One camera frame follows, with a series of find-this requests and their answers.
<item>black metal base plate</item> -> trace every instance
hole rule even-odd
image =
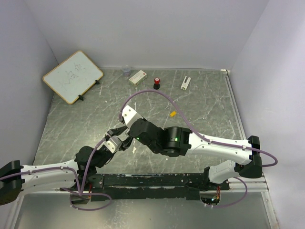
[[[92,192],[105,193],[112,199],[186,198],[200,200],[200,191],[229,190],[229,184],[203,184],[203,173],[179,174],[95,174],[89,178]],[[107,200],[92,196],[91,201]]]

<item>metal frame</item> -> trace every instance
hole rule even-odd
[[[226,81],[227,89],[230,94],[230,100],[233,105],[233,112],[234,112],[234,115],[235,115],[235,118],[237,121],[237,126],[238,126],[240,137],[241,137],[241,139],[246,139],[243,124],[241,122],[241,118],[240,118],[239,112],[237,110],[235,97],[234,97],[234,94],[232,91],[232,87],[231,87],[231,83],[230,83],[228,75],[224,75],[224,79]],[[280,229],[264,174],[261,178],[258,178],[258,179],[243,178],[243,181],[248,186],[248,192],[260,192],[262,194],[262,198],[264,201],[264,206],[266,209],[270,227],[272,229]],[[224,193],[244,192],[244,185],[234,178],[229,179],[229,185],[230,185],[230,190],[228,190],[228,191],[224,190],[223,191]],[[50,190],[50,191],[37,192],[37,194],[58,194],[58,191],[59,191],[59,189],[56,189],[56,190]],[[204,193],[214,193],[214,191],[206,191]],[[17,218],[18,218],[18,214],[19,214],[22,202],[23,202],[23,198],[24,197],[17,198],[17,200],[13,203],[13,206],[9,213],[9,217],[8,217],[5,227],[4,227],[5,229],[14,229],[15,228],[15,224],[17,222]]]

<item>white backdrop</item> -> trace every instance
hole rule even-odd
[[[23,0],[1,1],[0,41],[0,167],[32,164],[53,96],[42,77],[57,62]]]
[[[283,229],[305,227],[304,66],[305,1],[271,0],[231,80],[246,133],[279,160],[264,172]]]
[[[231,68],[268,0],[25,0],[59,62]]]

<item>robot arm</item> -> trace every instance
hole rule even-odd
[[[93,155],[86,181],[97,173],[96,167],[103,167],[119,150],[126,150],[135,138],[140,143],[148,146],[154,153],[165,156],[210,155],[218,156],[227,161],[207,167],[203,173],[203,182],[200,190],[208,190],[211,185],[225,180],[242,176],[247,178],[259,178],[262,175],[262,162],[258,153],[248,149],[236,149],[228,146],[219,146],[202,140],[190,129],[182,127],[168,127],[161,129],[147,121],[130,106],[126,106],[122,113],[125,126],[112,129],[105,135],[105,141],[100,149]],[[127,131],[129,137],[121,141],[118,136]],[[259,148],[258,137],[252,136],[249,140],[230,140],[206,136],[208,139],[227,144],[239,144],[247,147]],[[93,148],[84,146],[76,154],[75,160],[43,166],[21,166],[19,161],[12,161],[0,169],[0,205],[14,201],[18,196],[28,193],[50,190],[52,188],[75,187],[75,173],[82,182],[85,167]],[[20,176],[8,177],[16,173]]]
[[[140,116],[130,106],[123,109],[122,116],[129,128],[129,135],[148,146],[154,153],[166,156],[210,155],[227,159],[217,166],[205,169],[206,183],[220,184],[237,176],[246,178],[262,176],[262,161],[259,154],[246,149],[247,146],[259,148],[259,138],[256,136],[251,136],[248,140],[231,140],[203,135],[210,141],[243,146],[243,148],[233,148],[206,142],[187,128],[174,126],[162,130]]]

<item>whiteboard stand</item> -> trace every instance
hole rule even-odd
[[[103,72],[82,52],[77,51],[43,77],[43,81],[66,103],[84,100],[83,94],[99,84]]]

